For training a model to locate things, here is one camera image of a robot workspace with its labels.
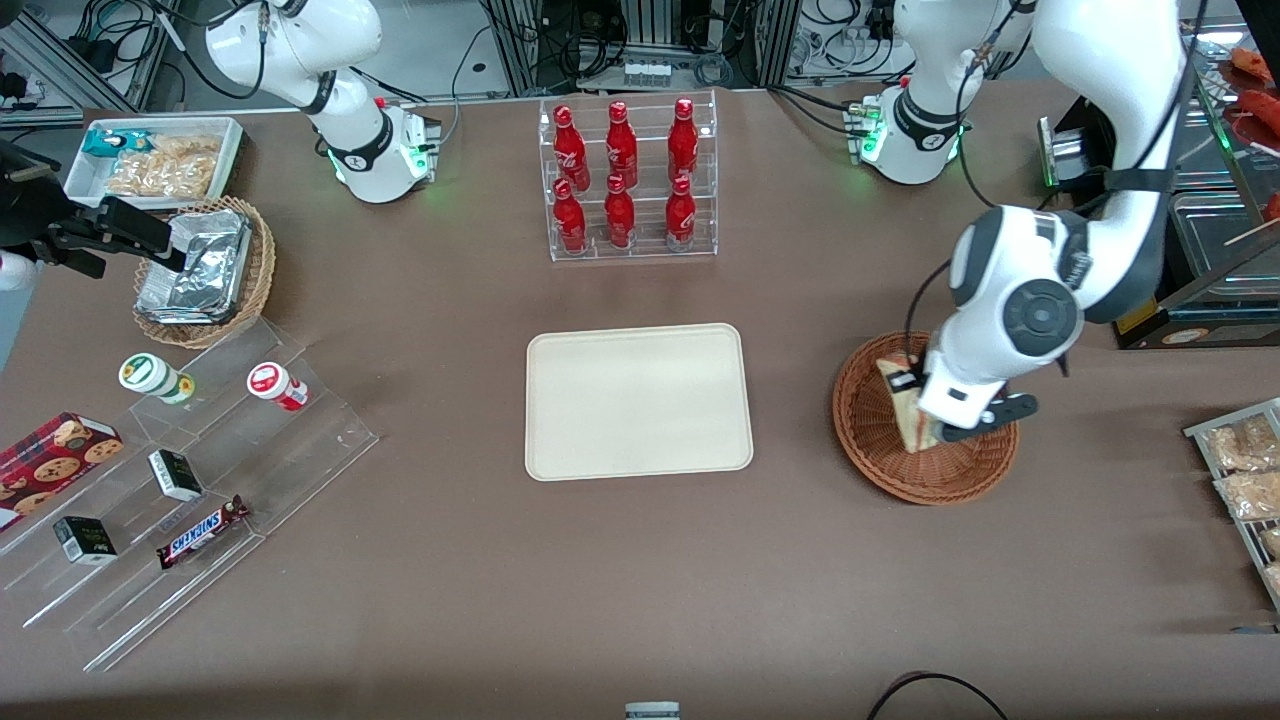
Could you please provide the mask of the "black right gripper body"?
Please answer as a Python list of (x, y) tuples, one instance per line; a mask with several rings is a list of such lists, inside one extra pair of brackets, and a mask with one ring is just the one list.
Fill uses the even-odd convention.
[(102, 238), (101, 210), (70, 200), (61, 164), (1, 141), (1, 246), (23, 258), (100, 279), (106, 263), (91, 252)]

